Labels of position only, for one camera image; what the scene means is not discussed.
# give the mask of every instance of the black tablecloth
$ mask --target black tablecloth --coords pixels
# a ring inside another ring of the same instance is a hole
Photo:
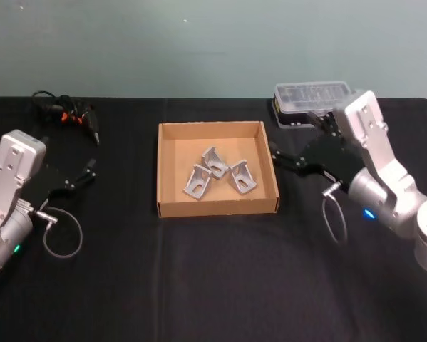
[[[158,123],[263,120],[299,152],[314,130],[279,130],[267,100],[91,98],[101,147],[75,128],[47,128],[46,161],[96,183],[64,208],[85,234],[58,261],[43,227],[0,274],[1,341],[427,341],[427,273],[404,241],[339,196],[349,243],[321,218],[318,176],[276,169],[278,214],[158,219]],[[397,158],[427,194],[427,100],[382,99]],[[0,137],[33,133],[27,98],[0,98]]]

